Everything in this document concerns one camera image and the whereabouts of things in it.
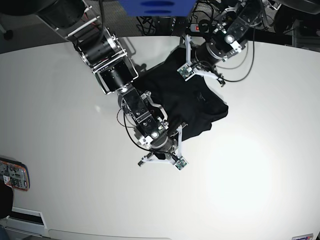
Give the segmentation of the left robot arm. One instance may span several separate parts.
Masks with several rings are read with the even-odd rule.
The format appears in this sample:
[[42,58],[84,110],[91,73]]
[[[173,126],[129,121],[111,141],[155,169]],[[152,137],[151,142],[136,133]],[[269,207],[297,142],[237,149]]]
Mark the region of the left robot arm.
[[232,0],[216,7],[209,19],[202,19],[190,27],[204,39],[199,46],[192,46],[190,38],[186,42],[191,66],[209,69],[242,52],[247,44],[245,34],[249,30],[254,31],[260,26],[268,29],[273,25],[266,9],[274,4],[271,0]]

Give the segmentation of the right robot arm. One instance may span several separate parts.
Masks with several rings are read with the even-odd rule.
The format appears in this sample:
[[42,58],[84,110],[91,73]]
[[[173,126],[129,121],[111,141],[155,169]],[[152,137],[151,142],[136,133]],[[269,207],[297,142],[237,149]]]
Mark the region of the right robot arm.
[[147,152],[141,163],[159,159],[176,164],[181,159],[165,109],[153,101],[150,91],[133,86],[139,74],[119,39],[105,26],[103,9],[96,13],[83,0],[3,0],[0,11],[9,16],[36,15],[73,44],[103,93],[117,93],[123,116],[134,121],[131,141]]

